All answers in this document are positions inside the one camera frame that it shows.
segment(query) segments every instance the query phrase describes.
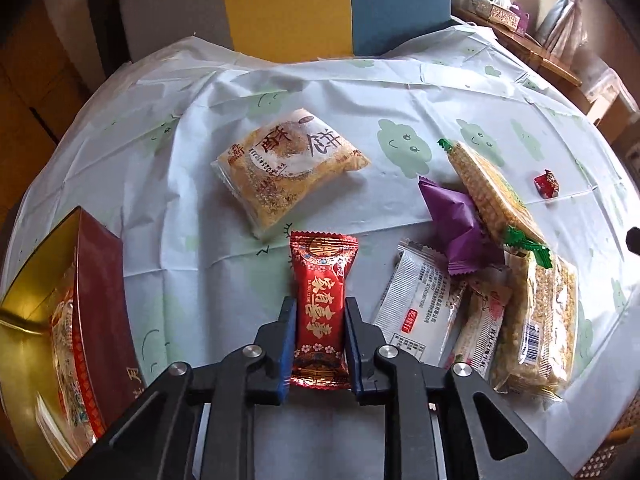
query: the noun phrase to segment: purple packaged snack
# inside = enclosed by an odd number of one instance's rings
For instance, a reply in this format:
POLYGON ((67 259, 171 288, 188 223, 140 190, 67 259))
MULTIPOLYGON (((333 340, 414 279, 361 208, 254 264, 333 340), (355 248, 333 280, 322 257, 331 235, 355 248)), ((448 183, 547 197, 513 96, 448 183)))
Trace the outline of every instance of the purple packaged snack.
POLYGON ((466 274, 504 264, 504 252, 489 238, 471 197, 428 178, 418 183, 449 261, 449 274, 466 274))

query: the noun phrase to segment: packaged pastry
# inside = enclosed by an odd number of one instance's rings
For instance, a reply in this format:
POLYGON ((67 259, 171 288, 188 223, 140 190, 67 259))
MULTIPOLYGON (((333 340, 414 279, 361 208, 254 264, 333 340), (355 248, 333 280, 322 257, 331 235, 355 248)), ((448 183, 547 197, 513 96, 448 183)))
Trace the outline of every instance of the packaged pastry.
POLYGON ((293 232, 289 246, 298 283, 291 381, 322 390, 348 388, 344 280, 358 252, 358 241, 347 235, 293 232))
POLYGON ((577 271, 556 254, 550 269, 538 266, 531 253, 508 254, 507 264, 513 295, 505 308, 492 386, 559 399, 574 366, 577 271))
POLYGON ((440 139, 438 143, 447 152, 494 242, 532 251, 537 263, 549 268, 544 236, 500 170, 462 142, 440 139))
POLYGON ((213 167, 260 236, 317 186, 367 164, 360 150, 301 108, 233 144, 213 167))
POLYGON ((404 240, 398 251, 400 261, 373 324, 387 343, 438 366, 465 283, 452 278, 446 257, 429 247, 404 240))
POLYGON ((486 379, 502 326, 504 306, 511 299, 511 289, 478 279, 468 280, 467 285, 471 290, 468 316, 449 365, 467 363, 486 379))
POLYGON ((62 411, 72 435, 71 446, 77 456, 86 453, 96 441, 94 424, 101 434, 102 425, 99 421, 91 420, 85 405, 85 397, 93 397, 89 392, 91 386, 86 380, 86 373, 79 368, 84 365, 82 350, 74 350, 76 332, 79 337, 79 327, 74 327, 74 267, 66 273, 60 286, 55 310, 50 318, 53 361, 58 377, 58 396, 62 411))
POLYGON ((450 274, 466 274, 503 265, 502 248, 489 238, 471 197, 420 177, 418 187, 427 204, 450 274))

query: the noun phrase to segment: green wrapper end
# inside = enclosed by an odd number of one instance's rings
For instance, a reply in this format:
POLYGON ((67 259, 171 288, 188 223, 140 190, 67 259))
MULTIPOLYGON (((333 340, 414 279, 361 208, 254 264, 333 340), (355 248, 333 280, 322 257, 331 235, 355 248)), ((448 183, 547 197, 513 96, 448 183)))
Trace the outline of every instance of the green wrapper end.
POLYGON ((453 150, 453 145, 447 139, 440 139, 438 144, 447 153, 453 150))
POLYGON ((550 269, 552 267, 551 264, 551 252, 549 248, 544 246, 543 244, 539 244, 527 238, 527 236, 520 231, 519 229, 515 229, 511 226, 508 226, 506 231, 504 232, 504 244, 509 247, 516 247, 519 249, 524 249, 526 251, 531 251, 533 255, 536 257, 536 263, 544 267, 545 269, 550 269))

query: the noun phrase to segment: blue panel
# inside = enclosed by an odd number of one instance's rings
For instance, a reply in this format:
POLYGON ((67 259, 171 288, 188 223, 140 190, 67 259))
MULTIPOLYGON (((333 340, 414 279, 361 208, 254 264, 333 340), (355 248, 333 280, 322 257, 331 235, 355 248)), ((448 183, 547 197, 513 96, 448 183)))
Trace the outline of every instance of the blue panel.
POLYGON ((380 56, 402 42, 447 27, 451 0, 351 0, 353 53, 380 56))

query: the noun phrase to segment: silver screw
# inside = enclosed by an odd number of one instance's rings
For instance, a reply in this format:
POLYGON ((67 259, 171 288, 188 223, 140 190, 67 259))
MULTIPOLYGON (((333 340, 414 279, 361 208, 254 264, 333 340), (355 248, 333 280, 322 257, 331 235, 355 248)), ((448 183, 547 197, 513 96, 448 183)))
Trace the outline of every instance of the silver screw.
POLYGON ((247 345, 242 349, 242 355, 251 359, 262 355, 262 348, 258 345, 247 345))
POLYGON ((469 377, 471 375, 471 366, 466 363, 456 363, 453 365, 453 373, 460 377, 469 377))
POLYGON ((378 349, 378 353, 387 359, 393 359, 398 355, 398 349, 393 345, 384 345, 378 349))
POLYGON ((187 373, 189 369, 189 365, 187 363, 183 363, 182 361, 176 361, 169 365, 169 373, 171 375, 184 375, 187 373))

